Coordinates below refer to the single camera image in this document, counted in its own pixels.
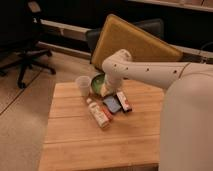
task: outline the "chair base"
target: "chair base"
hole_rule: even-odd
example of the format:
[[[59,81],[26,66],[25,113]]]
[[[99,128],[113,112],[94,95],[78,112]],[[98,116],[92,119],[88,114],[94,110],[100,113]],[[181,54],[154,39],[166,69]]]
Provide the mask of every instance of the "chair base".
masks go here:
[[[21,89],[26,88],[26,84],[23,82],[24,74],[25,74],[27,68],[32,69],[33,65],[39,66],[44,69],[48,69],[48,70],[50,70],[51,74],[55,75],[56,74],[55,69],[53,69],[45,64],[35,61],[36,58],[38,58],[42,55],[47,55],[50,57],[50,56],[52,56],[52,53],[50,52],[50,50],[41,50],[40,52],[35,53],[33,55],[28,55],[27,52],[21,53],[21,54],[19,54],[19,56],[21,57],[20,60],[15,61],[8,65],[5,65],[3,67],[0,67],[0,75],[1,76],[6,75],[6,73],[4,72],[5,69],[11,68],[11,67],[14,67],[17,65],[21,65],[20,73],[19,73],[19,77],[18,77],[18,81],[17,81],[18,87]]]

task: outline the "desk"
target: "desk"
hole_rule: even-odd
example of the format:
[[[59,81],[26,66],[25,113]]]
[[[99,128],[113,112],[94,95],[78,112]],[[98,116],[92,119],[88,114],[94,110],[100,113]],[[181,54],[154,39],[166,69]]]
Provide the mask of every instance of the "desk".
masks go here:
[[[75,83],[56,84],[39,171],[157,166],[161,89],[125,80],[133,111],[101,130]]]

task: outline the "tan board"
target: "tan board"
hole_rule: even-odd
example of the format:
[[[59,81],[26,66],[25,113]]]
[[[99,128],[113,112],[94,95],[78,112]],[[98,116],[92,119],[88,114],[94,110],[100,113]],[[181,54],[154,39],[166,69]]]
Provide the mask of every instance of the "tan board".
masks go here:
[[[127,49],[136,62],[176,62],[183,53],[146,31],[110,14],[104,24],[92,63],[102,69],[104,59]]]

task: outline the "chair leg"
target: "chair leg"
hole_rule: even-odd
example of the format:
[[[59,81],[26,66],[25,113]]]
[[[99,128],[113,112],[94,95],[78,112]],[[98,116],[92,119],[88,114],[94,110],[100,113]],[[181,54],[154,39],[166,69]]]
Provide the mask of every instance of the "chair leg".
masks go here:
[[[53,56],[53,54],[52,54],[52,52],[51,52],[50,50],[47,50],[46,55],[47,55],[48,57],[52,57],[52,56]]]
[[[21,63],[23,62],[23,60],[18,60],[18,61],[15,61],[11,64],[8,64],[8,65],[5,65],[3,67],[0,67],[0,70],[4,70],[4,69],[8,69],[8,68],[11,68],[11,67],[14,67],[14,66],[17,66],[17,65],[20,65]]]
[[[26,84],[24,82],[22,82],[23,78],[24,78],[24,74],[26,72],[26,69],[27,69],[27,64],[23,64],[21,66],[21,71],[20,71],[20,74],[19,74],[19,77],[18,77],[18,87],[21,88],[21,89],[24,89],[26,88]]]
[[[42,63],[40,63],[40,62],[31,61],[31,64],[36,65],[36,66],[39,66],[39,67],[42,67],[42,68],[45,68],[45,69],[48,69],[48,70],[50,70],[51,74],[53,74],[53,75],[56,74],[55,69],[53,69],[53,68],[51,68],[51,67],[49,67],[49,66],[47,66],[47,65],[44,65],[44,64],[42,64]]]

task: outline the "small bottle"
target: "small bottle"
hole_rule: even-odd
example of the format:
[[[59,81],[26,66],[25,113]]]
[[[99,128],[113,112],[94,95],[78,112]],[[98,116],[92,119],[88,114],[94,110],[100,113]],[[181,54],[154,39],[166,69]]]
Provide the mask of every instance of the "small bottle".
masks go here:
[[[94,102],[91,98],[88,98],[86,100],[86,102],[89,105],[88,108],[89,108],[91,114],[93,115],[93,117],[95,118],[95,120],[98,122],[98,125],[101,128],[104,128],[107,125],[109,125],[109,119],[104,114],[104,112],[102,111],[102,109],[100,108],[100,106],[96,102]]]

